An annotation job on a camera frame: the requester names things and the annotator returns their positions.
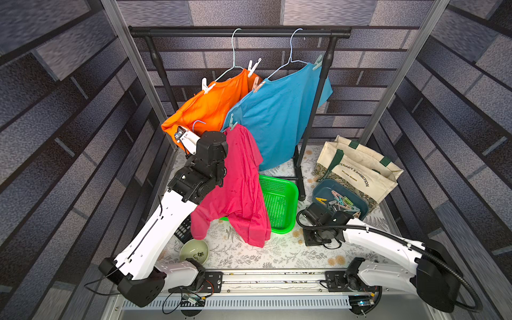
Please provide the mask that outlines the pink garment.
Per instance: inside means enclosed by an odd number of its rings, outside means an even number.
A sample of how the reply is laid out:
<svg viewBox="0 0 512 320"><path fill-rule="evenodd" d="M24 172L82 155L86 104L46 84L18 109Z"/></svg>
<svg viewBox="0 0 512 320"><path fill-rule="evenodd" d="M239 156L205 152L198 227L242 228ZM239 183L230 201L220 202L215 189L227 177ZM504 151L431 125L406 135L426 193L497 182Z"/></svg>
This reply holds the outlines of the pink garment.
<svg viewBox="0 0 512 320"><path fill-rule="evenodd" d="M231 226L247 244L263 247L271 236L271 224L259 183L259 165L263 158L249 132L236 125L224 133L228 154L223 186L215 187L191 214L191 234L203 240L211 222L227 217Z"/></svg>

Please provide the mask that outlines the blue t-shirt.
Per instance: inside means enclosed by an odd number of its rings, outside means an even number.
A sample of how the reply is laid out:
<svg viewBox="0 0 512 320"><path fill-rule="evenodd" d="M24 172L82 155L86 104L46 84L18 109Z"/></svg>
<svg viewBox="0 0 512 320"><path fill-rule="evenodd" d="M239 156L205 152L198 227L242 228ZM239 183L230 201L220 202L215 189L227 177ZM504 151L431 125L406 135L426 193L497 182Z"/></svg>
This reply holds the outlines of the blue t-shirt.
<svg viewBox="0 0 512 320"><path fill-rule="evenodd" d="M261 156L260 171L275 168L289 161L306 130L312 110L321 68L313 70L308 63L299 71L276 80L267 80L262 88L249 92L232 107L222 130L229 127L229 118L246 127L252 134Z"/></svg>

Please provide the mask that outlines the pale green clothespin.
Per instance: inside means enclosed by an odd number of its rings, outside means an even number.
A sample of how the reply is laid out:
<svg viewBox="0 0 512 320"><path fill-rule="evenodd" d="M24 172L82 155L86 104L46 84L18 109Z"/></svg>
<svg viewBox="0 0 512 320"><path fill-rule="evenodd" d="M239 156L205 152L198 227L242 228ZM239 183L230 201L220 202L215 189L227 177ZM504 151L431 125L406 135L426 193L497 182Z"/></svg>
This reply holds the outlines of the pale green clothespin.
<svg viewBox="0 0 512 320"><path fill-rule="evenodd" d="M229 129L233 130L237 126L238 122L234 120L234 114L232 113L229 118Z"/></svg>

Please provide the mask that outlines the beige clothespin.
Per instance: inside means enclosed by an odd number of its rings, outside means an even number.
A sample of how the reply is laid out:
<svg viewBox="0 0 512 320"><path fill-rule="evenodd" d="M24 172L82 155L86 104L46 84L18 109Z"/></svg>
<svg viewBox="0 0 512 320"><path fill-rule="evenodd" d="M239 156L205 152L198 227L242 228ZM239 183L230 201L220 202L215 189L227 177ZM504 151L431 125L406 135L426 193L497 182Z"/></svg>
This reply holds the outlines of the beige clothespin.
<svg viewBox="0 0 512 320"><path fill-rule="evenodd" d="M265 80L261 77L256 77L253 82L252 92L256 93L258 92L262 86L265 84Z"/></svg>

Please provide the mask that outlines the white clothespin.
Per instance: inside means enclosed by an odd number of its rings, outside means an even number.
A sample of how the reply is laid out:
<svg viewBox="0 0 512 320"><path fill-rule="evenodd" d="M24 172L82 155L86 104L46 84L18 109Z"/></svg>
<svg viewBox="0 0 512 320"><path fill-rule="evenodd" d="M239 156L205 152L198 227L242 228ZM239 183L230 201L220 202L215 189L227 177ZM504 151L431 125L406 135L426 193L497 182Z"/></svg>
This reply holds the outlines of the white clothespin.
<svg viewBox="0 0 512 320"><path fill-rule="evenodd" d="M249 61L249 65L247 67L247 70L248 70L248 75L247 76L249 78L251 78L252 75L255 73L257 67L261 63L261 60L262 60L262 58L259 58L255 63L252 60Z"/></svg>
<svg viewBox="0 0 512 320"><path fill-rule="evenodd" d="M209 83L206 77L201 80L201 89L205 95L208 94L216 85L217 83L215 81Z"/></svg>
<svg viewBox="0 0 512 320"><path fill-rule="evenodd" d="M313 70L317 70L321 68L323 65L323 55L319 55L319 57L316 59L315 63L313 64Z"/></svg>

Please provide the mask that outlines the orange garment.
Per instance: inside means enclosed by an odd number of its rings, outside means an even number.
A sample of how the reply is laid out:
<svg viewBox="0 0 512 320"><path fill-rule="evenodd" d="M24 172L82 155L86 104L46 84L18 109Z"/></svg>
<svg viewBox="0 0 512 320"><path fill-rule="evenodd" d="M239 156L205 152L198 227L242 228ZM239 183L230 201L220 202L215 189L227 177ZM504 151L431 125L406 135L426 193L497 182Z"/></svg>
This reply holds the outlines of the orange garment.
<svg viewBox="0 0 512 320"><path fill-rule="evenodd" d="M255 78L259 77L255 73L251 78L247 75L248 70L244 69L239 75L227 81L218 82L208 94L205 95L200 91L169 117L161 125L161 129L171 136L176 145L174 134L177 127L186 127L192 131L193 122L197 120L206 122L204 132L221 131L228 111L252 90Z"/></svg>

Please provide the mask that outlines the lilac wire hanger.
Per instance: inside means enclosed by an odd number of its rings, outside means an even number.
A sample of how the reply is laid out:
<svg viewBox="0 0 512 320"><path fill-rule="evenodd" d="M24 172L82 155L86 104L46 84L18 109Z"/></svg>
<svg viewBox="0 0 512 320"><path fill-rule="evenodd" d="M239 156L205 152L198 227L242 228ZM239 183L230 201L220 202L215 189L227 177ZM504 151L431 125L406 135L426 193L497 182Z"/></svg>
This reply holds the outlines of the lilac wire hanger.
<svg viewBox="0 0 512 320"><path fill-rule="evenodd" d="M202 132L204 132L203 128L206 126L206 122L204 121L201 121L201 120L197 120L197 121L194 121L193 122L193 125L192 125L192 132L198 134L198 135L201 135Z"/></svg>

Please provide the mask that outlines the light blue wire hanger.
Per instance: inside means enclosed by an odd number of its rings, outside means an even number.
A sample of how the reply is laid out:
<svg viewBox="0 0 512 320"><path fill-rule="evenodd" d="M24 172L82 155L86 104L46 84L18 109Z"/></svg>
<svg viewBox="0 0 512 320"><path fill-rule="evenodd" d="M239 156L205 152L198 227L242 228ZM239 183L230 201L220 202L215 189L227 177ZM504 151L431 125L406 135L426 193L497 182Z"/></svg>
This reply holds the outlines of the light blue wire hanger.
<svg viewBox="0 0 512 320"><path fill-rule="evenodd" d="M284 67L287 67L288 65L292 64L292 63L303 63L305 65L308 64L308 62L305 62L305 61L302 61L302 60L298 60L298 59L293 59L293 37L295 36L295 34L299 31L302 31L303 28L297 28L291 35L291 37L289 38L289 46L290 46L290 52L289 52L289 58L287 60L286 63L284 63L283 65L281 65L279 68L277 68L273 73L271 73L267 78L265 78L263 81L261 81L256 87L253 88L254 92L257 92L266 82L267 80L270 80L278 71L281 71Z"/></svg>

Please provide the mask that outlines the white plastic hanger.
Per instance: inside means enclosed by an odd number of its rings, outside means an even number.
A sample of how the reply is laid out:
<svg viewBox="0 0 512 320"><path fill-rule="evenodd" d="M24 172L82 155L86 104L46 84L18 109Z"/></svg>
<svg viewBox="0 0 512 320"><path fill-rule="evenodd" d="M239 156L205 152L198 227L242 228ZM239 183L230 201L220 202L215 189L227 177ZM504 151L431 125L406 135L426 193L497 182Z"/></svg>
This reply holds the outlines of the white plastic hanger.
<svg viewBox="0 0 512 320"><path fill-rule="evenodd" d="M215 86L216 83L226 80L228 75L237 76L244 70L244 68L237 65L237 62L236 62L235 36L240 31L242 31L242 29L237 28L233 31L233 33L231 35L231 52L232 52L231 67L226 69L221 75L219 75L214 81L212 81L211 85Z"/></svg>

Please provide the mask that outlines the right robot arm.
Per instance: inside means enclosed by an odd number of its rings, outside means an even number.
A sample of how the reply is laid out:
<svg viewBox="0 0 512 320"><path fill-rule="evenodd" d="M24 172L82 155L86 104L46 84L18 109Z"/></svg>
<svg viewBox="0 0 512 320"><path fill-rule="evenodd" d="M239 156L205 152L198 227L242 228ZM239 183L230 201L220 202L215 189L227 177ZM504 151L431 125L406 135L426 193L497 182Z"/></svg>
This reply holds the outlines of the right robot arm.
<svg viewBox="0 0 512 320"><path fill-rule="evenodd" d="M378 291L385 288L415 294L430 307L454 311L461 287L454 276L457 266L440 243L422 243L376 229L349 213L332 213L317 203L296 216L308 245L331 241L364 247L385 257L391 264L356 257L343 277L329 281L333 289Z"/></svg>

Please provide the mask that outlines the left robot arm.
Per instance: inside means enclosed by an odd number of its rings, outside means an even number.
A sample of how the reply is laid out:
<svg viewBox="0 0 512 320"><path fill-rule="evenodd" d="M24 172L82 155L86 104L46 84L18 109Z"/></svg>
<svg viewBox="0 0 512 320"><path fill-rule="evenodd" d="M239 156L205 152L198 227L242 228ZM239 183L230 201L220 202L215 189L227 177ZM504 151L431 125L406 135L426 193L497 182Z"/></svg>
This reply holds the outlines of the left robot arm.
<svg viewBox="0 0 512 320"><path fill-rule="evenodd" d="M205 196L223 185L228 145L219 131L197 136L180 128L175 137L189 153L185 166L176 172L159 208L134 240L116 257L105 258L99 265L103 276L138 307L149 305L163 291L196 291L205 281L204 267L192 258L169 265L157 260Z"/></svg>

